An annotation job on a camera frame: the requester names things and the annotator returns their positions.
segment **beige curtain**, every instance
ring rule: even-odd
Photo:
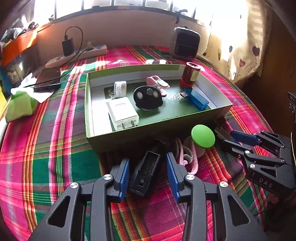
[[[263,0],[224,0],[214,1],[212,13],[208,46],[198,57],[242,87],[252,74],[261,74],[270,9]]]

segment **cardboard box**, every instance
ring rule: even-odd
[[[85,89],[86,136],[94,151],[102,152],[122,148],[141,139],[159,134],[189,130],[197,124],[213,122],[224,116],[232,106],[225,95],[200,72],[193,88],[209,101],[205,111],[199,111],[180,93],[179,86],[184,65],[136,65],[105,69],[88,73]],[[146,85],[146,78],[158,75],[171,86],[163,98],[163,105],[154,111],[135,106],[132,93]],[[134,105],[140,120],[136,127],[114,131],[106,101],[113,97],[116,81],[127,81],[127,97]]]

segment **smartphone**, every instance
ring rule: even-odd
[[[34,92],[57,90],[61,87],[61,68],[44,68],[37,77]],[[47,80],[55,79],[49,82],[42,83]]]

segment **blue gripper pad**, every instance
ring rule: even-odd
[[[170,183],[170,188],[172,189],[173,197],[176,199],[177,202],[179,202],[180,193],[178,188],[177,177],[172,165],[172,161],[168,154],[166,154],[166,158],[167,158],[167,174],[168,174],[168,181]]]
[[[247,134],[241,131],[232,131],[230,135],[238,142],[244,143],[249,146],[259,146],[260,142],[255,135]]]
[[[129,181],[129,160],[126,161],[126,165],[124,167],[122,177],[120,179],[120,192],[118,197],[121,202],[126,196],[126,191],[128,189],[128,181]]]

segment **striped fabric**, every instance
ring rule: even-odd
[[[84,123],[84,71],[118,66],[151,64],[166,60],[184,64],[164,55],[163,47],[127,46],[110,49],[94,63],[79,61],[68,81],[62,83],[50,99],[39,104],[34,115],[8,125],[0,154],[0,205],[4,220],[18,240],[26,241],[44,214],[73,181],[94,182],[108,173],[112,153],[97,156],[86,140]],[[252,102],[211,67],[202,74],[214,83],[233,107],[219,120],[228,129],[247,133],[271,130]],[[261,155],[268,153],[255,148]],[[219,143],[199,159],[197,176],[203,181],[227,181],[252,213],[266,206],[267,191],[244,178],[241,161],[221,150]],[[147,198],[127,194],[119,204],[112,204],[116,240],[181,240],[186,204],[172,196],[165,167]],[[89,240],[87,208],[85,240]],[[207,203],[208,240],[213,239],[210,202]]]

